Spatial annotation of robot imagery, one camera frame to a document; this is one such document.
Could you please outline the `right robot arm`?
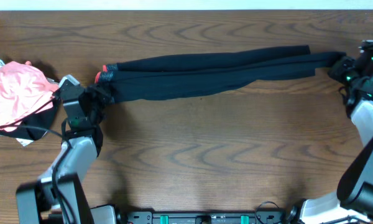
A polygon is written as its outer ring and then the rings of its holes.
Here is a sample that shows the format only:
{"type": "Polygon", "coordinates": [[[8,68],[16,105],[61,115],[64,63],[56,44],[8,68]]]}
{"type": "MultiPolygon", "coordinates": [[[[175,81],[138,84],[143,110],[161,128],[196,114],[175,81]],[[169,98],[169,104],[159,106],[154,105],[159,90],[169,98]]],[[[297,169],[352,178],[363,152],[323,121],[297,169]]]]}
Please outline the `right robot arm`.
{"type": "Polygon", "coordinates": [[[373,40],[363,40],[358,58],[343,57],[329,70],[342,83],[348,118],[364,146],[336,191],[292,207],[285,223],[373,223],[373,40]]]}

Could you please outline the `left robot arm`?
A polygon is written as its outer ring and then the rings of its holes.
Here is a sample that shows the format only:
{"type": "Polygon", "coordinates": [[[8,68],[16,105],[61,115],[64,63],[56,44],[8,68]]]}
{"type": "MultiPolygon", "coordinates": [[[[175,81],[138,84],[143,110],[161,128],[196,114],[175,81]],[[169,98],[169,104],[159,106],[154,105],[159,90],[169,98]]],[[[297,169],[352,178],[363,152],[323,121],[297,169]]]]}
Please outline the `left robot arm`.
{"type": "Polygon", "coordinates": [[[81,181],[99,156],[103,110],[113,103],[107,86],[64,84],[59,98],[67,113],[59,136],[61,151],[43,177],[16,191],[20,223],[93,223],[81,181]]]}

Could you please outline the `black leggings red waistband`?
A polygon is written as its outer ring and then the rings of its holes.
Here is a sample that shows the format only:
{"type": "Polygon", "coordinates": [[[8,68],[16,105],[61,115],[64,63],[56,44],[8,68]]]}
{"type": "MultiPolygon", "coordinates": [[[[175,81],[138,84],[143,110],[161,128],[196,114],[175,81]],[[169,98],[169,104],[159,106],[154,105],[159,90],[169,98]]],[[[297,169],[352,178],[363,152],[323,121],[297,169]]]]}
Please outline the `black leggings red waistband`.
{"type": "Polygon", "coordinates": [[[207,96],[242,88],[254,81],[315,76],[344,52],[313,54],[307,45],[243,52],[181,54],[106,64],[95,82],[108,86],[116,103],[207,96]]]}

